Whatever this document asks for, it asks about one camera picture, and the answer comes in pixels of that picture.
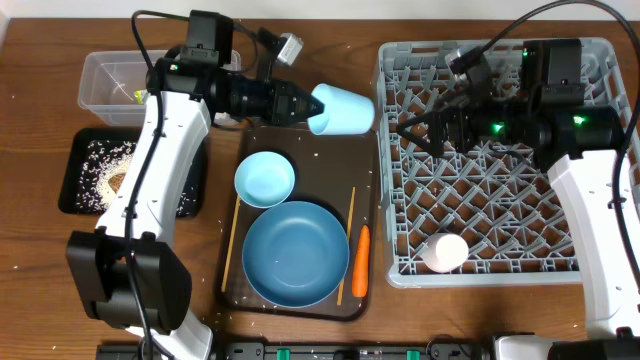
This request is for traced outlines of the yellow green snack wrapper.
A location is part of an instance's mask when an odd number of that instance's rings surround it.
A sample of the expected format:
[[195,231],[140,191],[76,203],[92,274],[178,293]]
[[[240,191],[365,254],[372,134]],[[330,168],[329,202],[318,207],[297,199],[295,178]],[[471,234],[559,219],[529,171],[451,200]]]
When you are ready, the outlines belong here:
[[147,101],[149,94],[146,89],[137,90],[134,92],[134,98],[139,105],[144,105]]

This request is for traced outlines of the light blue cup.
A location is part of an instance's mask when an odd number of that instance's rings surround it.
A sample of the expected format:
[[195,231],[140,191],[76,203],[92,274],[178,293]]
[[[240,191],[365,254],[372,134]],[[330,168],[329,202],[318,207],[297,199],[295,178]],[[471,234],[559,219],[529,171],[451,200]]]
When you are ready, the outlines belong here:
[[361,135],[371,129],[375,109],[368,97],[327,84],[317,85],[311,95],[324,105],[321,114],[307,120],[314,135]]

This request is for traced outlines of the grey dishwasher rack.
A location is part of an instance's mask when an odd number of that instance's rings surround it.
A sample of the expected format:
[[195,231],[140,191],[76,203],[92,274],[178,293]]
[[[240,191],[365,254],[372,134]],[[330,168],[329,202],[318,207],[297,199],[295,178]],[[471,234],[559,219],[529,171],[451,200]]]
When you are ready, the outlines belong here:
[[[580,281],[568,225],[548,178],[522,145],[480,144],[431,157],[396,126],[431,110],[460,87],[446,56],[471,40],[390,42],[373,81],[384,212],[384,267],[396,288],[564,285]],[[469,256],[446,274],[420,257],[425,240],[450,232]]]

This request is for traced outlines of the brown food scrap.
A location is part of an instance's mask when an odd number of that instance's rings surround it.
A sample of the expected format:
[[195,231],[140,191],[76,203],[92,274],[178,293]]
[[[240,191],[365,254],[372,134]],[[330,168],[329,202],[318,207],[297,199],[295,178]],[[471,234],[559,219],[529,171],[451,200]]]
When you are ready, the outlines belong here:
[[111,176],[107,183],[114,194],[117,194],[125,178],[125,173],[119,173]]

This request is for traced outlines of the pink cup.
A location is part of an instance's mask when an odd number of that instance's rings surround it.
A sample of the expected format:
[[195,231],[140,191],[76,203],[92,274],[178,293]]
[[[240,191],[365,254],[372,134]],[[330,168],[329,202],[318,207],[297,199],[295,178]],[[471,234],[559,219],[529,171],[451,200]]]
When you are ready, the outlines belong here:
[[459,268],[468,259],[469,247],[459,235],[439,233],[426,239],[418,255],[430,270],[447,273]]

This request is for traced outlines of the dark blue plate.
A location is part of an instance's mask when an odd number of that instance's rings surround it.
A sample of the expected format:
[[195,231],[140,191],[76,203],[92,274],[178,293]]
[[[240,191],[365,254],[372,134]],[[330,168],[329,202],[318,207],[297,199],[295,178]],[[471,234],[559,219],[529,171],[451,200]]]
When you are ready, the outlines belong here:
[[250,226],[242,266],[250,286],[265,300],[304,308],[329,297],[350,260],[346,230],[324,207],[289,201],[270,208]]

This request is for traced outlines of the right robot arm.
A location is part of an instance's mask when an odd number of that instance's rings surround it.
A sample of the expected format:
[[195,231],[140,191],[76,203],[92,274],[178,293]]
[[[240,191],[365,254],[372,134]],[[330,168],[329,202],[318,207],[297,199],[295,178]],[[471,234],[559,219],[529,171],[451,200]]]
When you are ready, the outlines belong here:
[[465,153],[479,141],[523,144],[546,173],[569,226],[585,298],[587,339],[497,335],[495,359],[636,359],[639,356],[639,217],[631,191],[627,129],[610,106],[488,101],[406,120],[397,133],[433,157],[445,142]]

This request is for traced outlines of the pile of white rice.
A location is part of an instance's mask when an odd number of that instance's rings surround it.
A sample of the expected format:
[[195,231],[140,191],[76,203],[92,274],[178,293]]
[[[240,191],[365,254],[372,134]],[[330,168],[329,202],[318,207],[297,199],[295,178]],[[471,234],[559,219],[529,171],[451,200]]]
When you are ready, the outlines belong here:
[[134,141],[92,140],[86,147],[77,181],[74,211],[80,214],[103,214],[117,197],[108,179],[127,173],[136,143]]

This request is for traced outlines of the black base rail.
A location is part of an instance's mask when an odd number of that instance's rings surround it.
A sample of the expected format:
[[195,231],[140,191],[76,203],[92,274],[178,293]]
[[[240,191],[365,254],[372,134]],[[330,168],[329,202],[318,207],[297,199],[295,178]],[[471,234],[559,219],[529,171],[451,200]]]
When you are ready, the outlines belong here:
[[480,345],[430,342],[425,346],[264,345],[232,343],[218,348],[209,360],[490,360]]

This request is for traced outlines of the clear plastic bin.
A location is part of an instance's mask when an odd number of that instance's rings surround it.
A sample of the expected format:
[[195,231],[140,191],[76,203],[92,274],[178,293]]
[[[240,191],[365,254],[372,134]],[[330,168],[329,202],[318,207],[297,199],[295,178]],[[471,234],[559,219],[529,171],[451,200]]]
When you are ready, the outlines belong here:
[[77,103],[110,126],[142,126],[147,66],[139,51],[92,52],[80,78]]

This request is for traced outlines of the light blue bowl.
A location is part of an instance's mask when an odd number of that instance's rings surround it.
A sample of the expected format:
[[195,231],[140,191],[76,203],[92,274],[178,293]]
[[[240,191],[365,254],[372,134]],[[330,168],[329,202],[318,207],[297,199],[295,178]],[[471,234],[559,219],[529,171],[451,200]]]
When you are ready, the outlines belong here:
[[249,206],[270,208],[284,202],[295,186],[292,163],[283,155],[261,151],[246,157],[237,167],[234,187]]

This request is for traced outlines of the orange carrot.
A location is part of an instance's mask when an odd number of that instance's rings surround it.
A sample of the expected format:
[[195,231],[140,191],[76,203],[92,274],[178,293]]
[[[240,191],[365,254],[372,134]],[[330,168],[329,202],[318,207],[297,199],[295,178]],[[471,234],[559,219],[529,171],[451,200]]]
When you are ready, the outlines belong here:
[[364,298],[368,292],[370,246],[370,229],[364,225],[360,232],[352,274],[352,295],[355,298]]

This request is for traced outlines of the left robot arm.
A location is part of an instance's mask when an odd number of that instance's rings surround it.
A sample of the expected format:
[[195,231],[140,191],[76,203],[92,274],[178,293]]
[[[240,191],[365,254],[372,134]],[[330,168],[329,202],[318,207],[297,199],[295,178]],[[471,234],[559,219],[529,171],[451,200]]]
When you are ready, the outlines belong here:
[[213,62],[160,58],[149,70],[144,125],[125,178],[66,258],[88,317],[143,337],[145,352],[207,359],[213,332],[190,311],[192,279],[173,251],[176,210],[216,111],[287,126],[323,112],[282,80],[254,80]]

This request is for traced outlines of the black tray bin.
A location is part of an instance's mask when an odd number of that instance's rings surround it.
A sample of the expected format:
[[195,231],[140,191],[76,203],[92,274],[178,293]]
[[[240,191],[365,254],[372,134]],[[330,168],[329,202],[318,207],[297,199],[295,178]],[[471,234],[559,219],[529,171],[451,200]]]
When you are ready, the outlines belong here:
[[[74,137],[58,208],[67,214],[101,215],[116,196],[132,160],[141,130],[85,128]],[[196,152],[181,192],[177,218],[194,217],[200,210],[206,179],[203,143]]]

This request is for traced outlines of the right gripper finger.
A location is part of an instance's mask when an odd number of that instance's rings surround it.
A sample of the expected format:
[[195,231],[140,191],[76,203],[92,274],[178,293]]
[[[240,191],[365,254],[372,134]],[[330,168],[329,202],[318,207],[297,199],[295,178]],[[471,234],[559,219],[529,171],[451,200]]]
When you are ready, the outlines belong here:
[[441,115],[429,112],[396,126],[396,133],[434,158],[444,155],[445,125]]
[[433,113],[438,116],[449,109],[475,109],[480,105],[480,100],[466,94],[448,94],[440,97],[434,104]]

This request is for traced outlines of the left wooden chopstick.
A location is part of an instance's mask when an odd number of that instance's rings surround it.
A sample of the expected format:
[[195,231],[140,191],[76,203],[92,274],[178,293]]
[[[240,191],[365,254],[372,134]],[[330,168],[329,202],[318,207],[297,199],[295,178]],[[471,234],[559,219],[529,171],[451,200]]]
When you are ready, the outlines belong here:
[[231,259],[232,259],[232,253],[233,253],[233,247],[234,247],[235,232],[236,232],[236,227],[237,227],[237,219],[238,219],[240,203],[241,203],[241,198],[240,198],[239,195],[237,195],[236,196],[236,200],[235,200],[235,205],[234,205],[232,224],[231,224],[231,229],[230,229],[230,234],[229,234],[229,243],[228,243],[228,247],[227,247],[227,253],[226,253],[226,258],[225,258],[223,277],[222,277],[221,287],[220,287],[220,290],[221,290],[222,293],[224,293],[226,291],[226,287],[227,287],[227,283],[228,283],[229,268],[230,268]]

